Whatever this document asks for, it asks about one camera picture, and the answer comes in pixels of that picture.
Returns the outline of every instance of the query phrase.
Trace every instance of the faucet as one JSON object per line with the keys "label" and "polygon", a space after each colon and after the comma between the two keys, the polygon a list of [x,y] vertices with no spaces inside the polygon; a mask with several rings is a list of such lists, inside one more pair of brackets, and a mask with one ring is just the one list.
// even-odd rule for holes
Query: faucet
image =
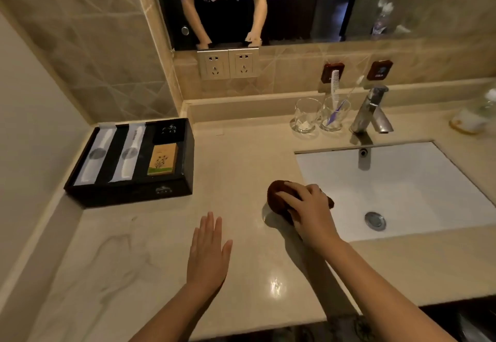
{"label": "faucet", "polygon": [[379,107],[382,97],[387,91],[389,89],[383,85],[375,86],[369,91],[356,115],[355,121],[350,126],[350,130],[353,133],[357,135],[365,133],[370,123],[378,133],[394,132],[393,126]]}

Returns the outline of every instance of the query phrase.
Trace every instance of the forearm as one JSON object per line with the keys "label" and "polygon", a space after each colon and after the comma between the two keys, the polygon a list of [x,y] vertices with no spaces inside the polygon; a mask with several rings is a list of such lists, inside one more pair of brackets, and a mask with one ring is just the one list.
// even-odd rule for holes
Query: forearm
{"label": "forearm", "polygon": [[200,43],[211,43],[211,40],[203,27],[202,20],[195,7],[195,0],[181,0],[183,12],[186,20],[193,29]]}
{"label": "forearm", "polygon": [[129,342],[177,342],[207,300],[200,288],[184,285]]}
{"label": "forearm", "polygon": [[267,0],[253,0],[253,2],[255,3],[255,11],[253,13],[251,32],[260,38],[267,19]]}
{"label": "forearm", "polygon": [[454,341],[372,269],[348,243],[337,241],[329,244],[324,258],[384,342]]}

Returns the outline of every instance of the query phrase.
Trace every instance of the black box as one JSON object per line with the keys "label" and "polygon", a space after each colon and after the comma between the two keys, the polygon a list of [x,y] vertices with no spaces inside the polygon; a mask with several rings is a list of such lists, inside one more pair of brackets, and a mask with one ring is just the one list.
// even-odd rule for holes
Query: black box
{"label": "black box", "polygon": [[[146,123],[132,180],[110,182],[119,162],[128,124],[117,125],[112,143],[94,184],[74,185],[100,128],[95,128],[81,157],[65,183],[65,191],[84,207],[102,207],[193,194],[195,139],[188,119]],[[174,173],[149,176],[148,165],[155,145],[177,143]]]}

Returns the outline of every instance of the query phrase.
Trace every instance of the undermount sink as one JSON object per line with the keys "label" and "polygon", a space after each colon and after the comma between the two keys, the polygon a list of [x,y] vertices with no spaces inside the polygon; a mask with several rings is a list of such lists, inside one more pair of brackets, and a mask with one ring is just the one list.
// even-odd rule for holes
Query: undermount sink
{"label": "undermount sink", "polygon": [[297,161],[305,182],[335,201],[346,241],[496,224],[493,203],[432,142],[297,154]]}

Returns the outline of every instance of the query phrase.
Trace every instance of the marble countertop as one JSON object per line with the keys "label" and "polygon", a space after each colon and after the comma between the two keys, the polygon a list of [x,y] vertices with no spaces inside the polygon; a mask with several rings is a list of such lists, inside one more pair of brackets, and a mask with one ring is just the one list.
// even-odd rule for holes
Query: marble countertop
{"label": "marble countertop", "polygon": [[[369,129],[370,137],[374,144],[436,141],[495,202],[495,133],[468,137],[451,130],[455,106],[386,109],[395,132]],[[288,225],[265,218],[265,201],[273,180],[303,181],[295,151],[358,143],[347,129],[303,139],[288,121],[196,124],[192,196],[86,210],[29,341],[127,341],[184,284],[191,236],[207,211],[223,217],[223,237],[234,246],[226,281],[193,339],[356,312],[332,270]],[[352,245],[418,305],[496,293],[496,226]]]}

